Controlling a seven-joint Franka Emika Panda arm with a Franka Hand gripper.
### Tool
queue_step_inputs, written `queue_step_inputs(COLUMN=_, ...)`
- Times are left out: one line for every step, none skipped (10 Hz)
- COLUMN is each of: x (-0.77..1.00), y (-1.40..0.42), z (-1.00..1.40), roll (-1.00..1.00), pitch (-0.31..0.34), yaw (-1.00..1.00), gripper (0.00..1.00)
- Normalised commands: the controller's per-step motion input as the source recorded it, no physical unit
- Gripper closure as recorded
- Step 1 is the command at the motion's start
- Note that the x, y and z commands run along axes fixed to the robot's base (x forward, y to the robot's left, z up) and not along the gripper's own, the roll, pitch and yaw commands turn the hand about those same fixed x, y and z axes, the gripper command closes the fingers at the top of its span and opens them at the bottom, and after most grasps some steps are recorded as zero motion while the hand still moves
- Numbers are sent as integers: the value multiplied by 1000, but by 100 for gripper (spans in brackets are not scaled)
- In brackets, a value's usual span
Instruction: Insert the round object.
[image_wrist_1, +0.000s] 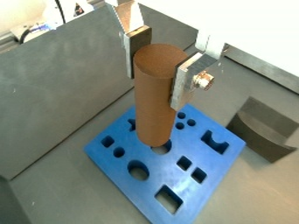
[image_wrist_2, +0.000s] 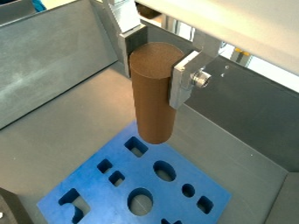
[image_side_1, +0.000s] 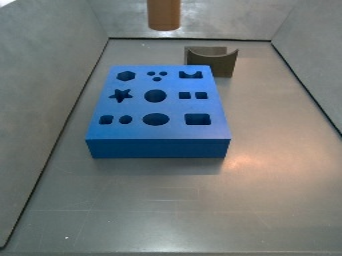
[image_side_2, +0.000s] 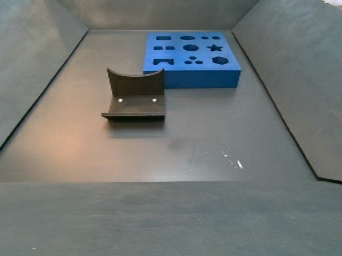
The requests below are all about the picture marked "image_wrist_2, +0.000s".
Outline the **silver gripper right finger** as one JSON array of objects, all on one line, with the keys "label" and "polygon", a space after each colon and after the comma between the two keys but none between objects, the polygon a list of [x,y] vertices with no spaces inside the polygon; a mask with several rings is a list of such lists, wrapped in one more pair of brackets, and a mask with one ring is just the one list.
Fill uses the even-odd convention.
[{"label": "silver gripper right finger", "polygon": [[195,30],[192,46],[195,50],[188,53],[172,69],[169,91],[169,106],[177,109],[189,99],[192,88],[204,88],[211,75],[203,71],[204,67],[219,56],[222,41],[203,31]]}]

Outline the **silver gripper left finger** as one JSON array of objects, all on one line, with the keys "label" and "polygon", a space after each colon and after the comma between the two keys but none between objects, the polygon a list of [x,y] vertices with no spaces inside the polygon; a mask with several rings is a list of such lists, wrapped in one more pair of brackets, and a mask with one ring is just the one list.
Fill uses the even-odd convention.
[{"label": "silver gripper left finger", "polygon": [[104,6],[116,28],[125,76],[131,77],[128,58],[131,52],[147,42],[147,28],[140,22],[135,0],[104,0]]}]

